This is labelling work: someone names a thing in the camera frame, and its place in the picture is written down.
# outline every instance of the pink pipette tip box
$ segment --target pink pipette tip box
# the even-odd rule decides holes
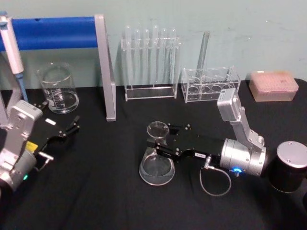
[[[256,102],[291,101],[298,85],[288,71],[256,71],[249,88]]]

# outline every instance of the glass beaker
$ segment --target glass beaker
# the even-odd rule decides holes
[[[147,127],[150,138],[166,145],[168,126],[160,121],[155,121]],[[175,175],[173,160],[160,156],[156,149],[148,147],[140,164],[139,174],[150,185],[164,185],[172,180]]]
[[[66,114],[77,108],[79,98],[69,64],[50,62],[39,69],[37,75],[52,112]]]

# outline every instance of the pipette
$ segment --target pipette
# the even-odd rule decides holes
[[[12,73],[15,75],[20,84],[24,100],[28,101],[23,81],[24,67],[21,61],[20,52],[12,25],[12,18],[7,17],[6,11],[0,11],[0,33],[5,47],[5,51],[8,56]]]
[[[203,69],[205,66],[205,58],[206,58],[209,36],[210,36],[209,31],[205,31],[203,33],[202,42],[201,42],[201,51],[200,51],[200,57],[198,58],[197,69]]]

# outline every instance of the test tube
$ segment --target test tube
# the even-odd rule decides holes
[[[144,29],[143,33],[143,42],[144,42],[144,49],[143,49],[143,56],[142,56],[142,61],[143,61],[143,78],[145,81],[148,79],[148,45],[149,45],[149,30]]]
[[[134,41],[135,41],[135,49],[134,49],[134,76],[133,81],[140,80],[140,42],[141,42],[141,35],[140,30],[136,29],[134,31]]]
[[[131,55],[131,27],[129,25],[125,28],[125,40],[126,40],[126,62],[127,73],[129,79],[129,85],[133,89],[133,71],[132,71],[132,55]]]
[[[170,33],[170,57],[169,57],[169,80],[174,83],[174,69],[175,69],[175,54],[176,54],[176,30],[172,29]]]
[[[164,83],[164,62],[165,62],[165,45],[166,45],[166,29],[163,28],[161,31],[161,42],[159,47],[159,65],[158,65],[158,77],[157,81],[159,83]]]
[[[151,51],[151,74],[150,74],[150,83],[153,84],[153,87],[157,80],[157,42],[159,35],[159,27],[157,25],[153,26],[153,46]]]
[[[205,31],[203,33],[202,42],[201,42],[201,51],[200,51],[200,56],[198,58],[198,63],[197,63],[198,69],[203,69],[205,66],[205,58],[206,58],[209,36],[210,36],[209,31]]]

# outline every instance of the blue led light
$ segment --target blue led light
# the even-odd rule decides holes
[[[241,173],[242,170],[240,170],[239,168],[234,168],[234,172]]]

